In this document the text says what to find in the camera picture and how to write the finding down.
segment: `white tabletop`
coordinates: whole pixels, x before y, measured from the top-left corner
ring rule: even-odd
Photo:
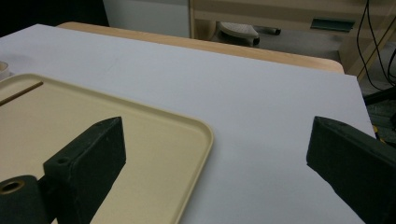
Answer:
[[[355,77],[43,25],[0,38],[0,61],[208,123],[183,223],[362,223],[305,160],[314,116],[374,136]]]

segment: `plastic tray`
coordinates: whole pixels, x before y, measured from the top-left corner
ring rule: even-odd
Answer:
[[[92,223],[177,223],[212,146],[210,128],[46,77],[0,82],[0,180],[40,178],[50,156],[96,121],[116,116],[127,162]]]

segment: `floor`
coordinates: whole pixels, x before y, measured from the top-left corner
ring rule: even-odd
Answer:
[[[212,41],[246,46],[259,49],[270,49],[288,53],[301,54],[340,62],[338,49],[342,42],[342,37],[337,35],[325,35],[309,33],[302,31],[282,30],[280,35],[275,35],[275,29],[254,27],[259,33],[259,45],[253,45],[253,39],[236,38],[226,35],[219,29],[212,37]],[[385,69],[388,68],[391,54],[396,49],[396,43],[389,42],[381,50],[380,55]],[[391,67],[390,72],[396,74],[396,62]],[[372,82],[380,89],[390,88],[384,78],[383,71],[379,60],[376,60],[369,69],[369,75]],[[362,95],[369,95],[377,92],[367,76],[360,82]],[[390,123],[389,118],[396,113],[395,101],[385,101],[380,104],[367,106],[372,123],[378,127],[378,133],[381,138],[385,138],[390,143],[396,143],[396,132],[394,126]]]

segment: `wooden table edge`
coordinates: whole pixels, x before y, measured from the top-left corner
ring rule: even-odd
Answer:
[[[334,73],[344,74],[343,66],[333,60],[315,58],[310,56],[278,52],[267,49],[253,49],[235,45],[209,42],[197,39],[188,39],[184,37],[157,35],[152,33],[124,30],[113,27],[91,25],[79,22],[66,22],[58,25],[60,28],[82,31],[87,33],[110,35],[135,40],[148,41],[152,43],[165,44],[189,49],[200,49],[216,53],[229,54],[233,56],[245,57],[250,59],[263,60],[273,63],[284,63],[307,68],[315,68]]]

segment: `white table surface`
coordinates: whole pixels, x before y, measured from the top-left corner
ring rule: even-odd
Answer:
[[[355,77],[43,25],[0,38],[0,61],[208,123],[183,223],[362,223],[305,160],[314,116],[374,136]]]

